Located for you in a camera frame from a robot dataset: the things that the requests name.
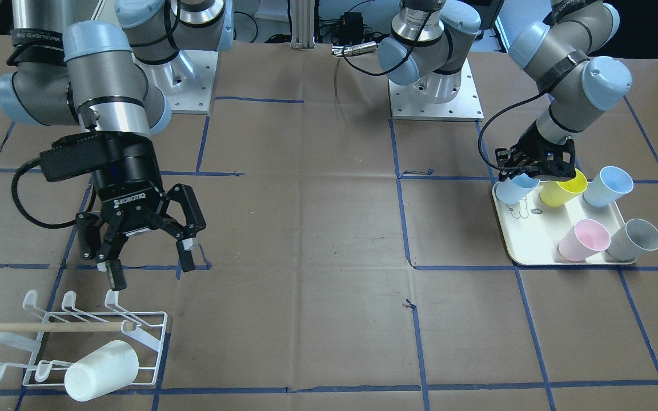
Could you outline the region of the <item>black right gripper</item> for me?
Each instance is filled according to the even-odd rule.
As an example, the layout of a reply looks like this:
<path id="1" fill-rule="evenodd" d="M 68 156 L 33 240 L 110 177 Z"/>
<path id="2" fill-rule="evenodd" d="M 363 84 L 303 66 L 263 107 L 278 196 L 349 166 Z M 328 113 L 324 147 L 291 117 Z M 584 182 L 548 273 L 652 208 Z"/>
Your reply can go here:
<path id="1" fill-rule="evenodd" d="M 40 153 L 48 182 L 92 174 L 101 201 L 99 214 L 77 215 L 84 260 L 96 260 L 112 291 L 126 289 L 119 255 L 127 236 L 161 229 L 176 240 L 182 271 L 194 270 L 191 251 L 206 221 L 191 186 L 163 187 L 150 138 L 132 132 L 82 132 L 56 140 Z"/>

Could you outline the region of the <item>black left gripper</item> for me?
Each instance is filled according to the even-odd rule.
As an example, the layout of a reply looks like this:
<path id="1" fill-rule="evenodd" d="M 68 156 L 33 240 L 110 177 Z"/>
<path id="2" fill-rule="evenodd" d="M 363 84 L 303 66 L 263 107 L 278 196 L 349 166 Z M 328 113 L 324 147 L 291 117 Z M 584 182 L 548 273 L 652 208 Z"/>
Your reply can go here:
<path id="1" fill-rule="evenodd" d="M 566 182 L 576 176 L 574 141 L 551 143 L 541 135 L 535 123 L 522 133 L 512 148 L 497 148 L 495 157 L 501 169 L 500 180 L 525 174 L 533 179 Z"/>

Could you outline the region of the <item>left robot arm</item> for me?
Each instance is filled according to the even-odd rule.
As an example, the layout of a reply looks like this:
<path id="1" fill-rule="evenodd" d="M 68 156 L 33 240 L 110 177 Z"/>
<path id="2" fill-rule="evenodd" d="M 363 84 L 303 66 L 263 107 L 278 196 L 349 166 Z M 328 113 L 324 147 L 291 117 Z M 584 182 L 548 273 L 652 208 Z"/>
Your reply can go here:
<path id="1" fill-rule="evenodd" d="M 509 57 L 551 104 L 511 148 L 482 159 L 499 179 L 528 175 L 545 180 L 575 176 L 574 138 L 618 104 L 632 85 L 622 62 L 592 53 L 616 34 L 614 6 L 602 1 L 553 1 L 542 21 L 525 27 Z M 380 74 L 420 108 L 446 108 L 468 87 L 463 73 L 482 18 L 460 1 L 402 1 L 391 32 L 377 46 Z"/>

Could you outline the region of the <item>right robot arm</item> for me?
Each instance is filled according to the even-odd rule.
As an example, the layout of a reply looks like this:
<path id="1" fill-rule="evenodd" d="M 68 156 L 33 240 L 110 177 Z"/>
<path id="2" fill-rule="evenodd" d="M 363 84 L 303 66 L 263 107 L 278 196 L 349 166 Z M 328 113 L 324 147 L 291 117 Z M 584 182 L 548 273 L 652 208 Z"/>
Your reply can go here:
<path id="1" fill-rule="evenodd" d="M 11 4 L 14 50 L 7 64 L 15 72 L 0 77 L 0 108 L 21 124 L 81 128 L 18 167 L 11 180 L 15 207 L 40 227 L 76 226 L 83 259 L 107 273 L 113 291 L 126 288 L 123 246 L 143 232 L 167 232 L 181 268 L 192 271 L 191 251 L 206 221 L 192 187 L 164 188 L 151 139 L 171 120 L 170 91 L 199 86 L 186 50 L 230 49 L 232 2 L 117 1 L 117 24 L 76 21 L 73 1 Z M 57 224 L 31 216 L 18 185 L 34 167 L 50 182 L 91 174 L 99 211 Z"/>

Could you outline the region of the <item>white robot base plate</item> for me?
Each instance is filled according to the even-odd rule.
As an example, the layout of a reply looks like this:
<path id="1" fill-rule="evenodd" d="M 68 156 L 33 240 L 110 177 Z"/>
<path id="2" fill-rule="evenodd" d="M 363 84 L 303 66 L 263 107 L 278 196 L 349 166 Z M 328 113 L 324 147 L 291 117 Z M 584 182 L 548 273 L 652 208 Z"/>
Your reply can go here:
<path id="1" fill-rule="evenodd" d="M 484 118 L 468 59 L 452 75 L 435 72 L 410 85 L 387 81 L 394 119 L 474 122 Z"/>

